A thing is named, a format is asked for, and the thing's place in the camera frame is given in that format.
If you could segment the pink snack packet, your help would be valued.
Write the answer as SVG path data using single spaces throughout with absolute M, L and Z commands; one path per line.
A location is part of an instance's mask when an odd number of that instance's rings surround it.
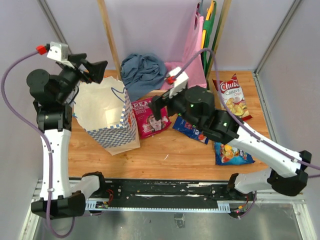
M 159 134 L 166 130 L 171 124 L 171 121 L 168 117 L 168 112 L 165 108 L 160 111 L 161 119 L 156 120 L 152 110 L 149 107 L 151 100 L 152 98 L 148 97 L 143 100 L 137 100 L 131 104 L 141 139 L 146 139 L 153 135 Z

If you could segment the blue Burts chips bag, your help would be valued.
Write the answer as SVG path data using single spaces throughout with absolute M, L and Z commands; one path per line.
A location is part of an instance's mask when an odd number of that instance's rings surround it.
M 187 137 L 196 140 L 198 142 L 208 144 L 209 139 L 203 134 L 203 132 L 199 131 L 195 127 L 193 127 L 190 123 L 184 120 L 181 116 L 178 116 L 172 127 L 174 130 L 186 135 Z

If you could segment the blue checkered paper bag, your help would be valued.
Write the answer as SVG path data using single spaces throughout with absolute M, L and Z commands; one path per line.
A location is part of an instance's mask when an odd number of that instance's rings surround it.
M 100 84 L 81 83 L 73 115 L 78 124 L 113 156 L 141 146 L 132 103 L 121 80 L 109 76 Z

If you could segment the red Chubi cassava chips bag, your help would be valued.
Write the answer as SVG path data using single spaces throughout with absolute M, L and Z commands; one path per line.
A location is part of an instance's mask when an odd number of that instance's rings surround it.
M 252 118 L 236 74 L 228 81 L 220 81 L 220 90 L 224 104 L 235 116 L 244 121 Z

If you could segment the blue gummy candy bag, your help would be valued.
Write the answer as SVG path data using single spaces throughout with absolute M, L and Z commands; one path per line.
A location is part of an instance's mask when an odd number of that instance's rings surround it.
M 219 166 L 240 166 L 253 164 L 255 161 L 253 157 L 236 147 L 228 144 L 215 142 L 213 144 L 215 151 L 215 164 Z

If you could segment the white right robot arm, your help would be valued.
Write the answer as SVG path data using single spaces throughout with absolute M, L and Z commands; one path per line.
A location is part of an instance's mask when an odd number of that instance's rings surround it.
M 205 88 L 194 86 L 178 92 L 170 89 L 154 96 L 149 107 L 157 120 L 166 108 L 169 116 L 178 114 L 209 140 L 243 150 L 268 166 L 257 172 L 232 174 L 226 188 L 230 199 L 238 200 L 244 194 L 260 190 L 294 197 L 306 187 L 309 175 L 305 170 L 312 159 L 309 151 L 285 148 L 232 113 L 216 109 L 214 95 Z

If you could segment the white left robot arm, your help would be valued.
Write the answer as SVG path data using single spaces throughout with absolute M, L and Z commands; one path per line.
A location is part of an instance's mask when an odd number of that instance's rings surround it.
M 43 182 L 40 199 L 31 204 L 32 213 L 51 220 L 80 217 L 86 201 L 107 193 L 105 178 L 100 171 L 86 173 L 71 187 L 68 172 L 69 141 L 72 132 L 73 109 L 67 98 L 80 81 L 101 83 L 106 60 L 90 63 L 85 53 L 71 54 L 57 60 L 58 75 L 44 69 L 33 70 L 26 78 L 34 98 L 37 130 L 43 145 Z

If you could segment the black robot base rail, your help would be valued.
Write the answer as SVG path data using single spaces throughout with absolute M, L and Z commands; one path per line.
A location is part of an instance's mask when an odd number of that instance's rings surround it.
M 228 191 L 226 181 L 107 178 L 105 183 L 102 196 L 86 200 L 86 211 L 230 213 L 254 197 Z

